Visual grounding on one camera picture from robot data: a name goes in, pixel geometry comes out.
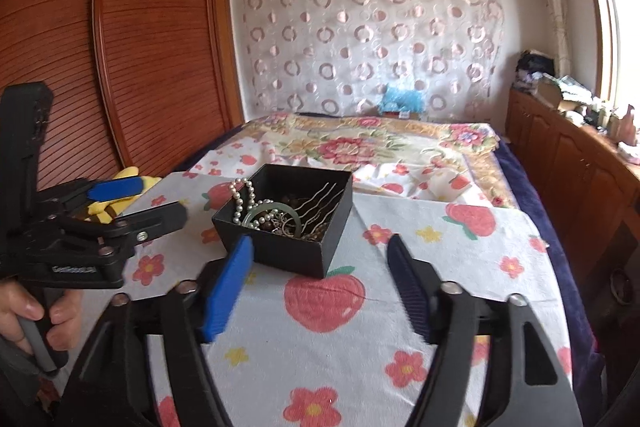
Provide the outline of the person's left hand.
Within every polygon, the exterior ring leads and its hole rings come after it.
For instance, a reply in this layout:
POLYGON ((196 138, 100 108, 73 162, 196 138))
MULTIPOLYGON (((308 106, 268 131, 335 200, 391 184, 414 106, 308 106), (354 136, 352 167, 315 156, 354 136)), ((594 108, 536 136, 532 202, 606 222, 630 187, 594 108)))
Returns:
MULTIPOLYGON (((34 296, 15 281, 1 282, 1 336, 14 343, 29 355, 32 345, 26 338, 20 319, 40 321, 44 317, 44 309, 34 296)), ((52 327, 47 333, 49 345, 56 351, 67 351, 78 343, 81 330, 82 298, 80 289, 66 289, 62 297, 50 306, 52 327)))

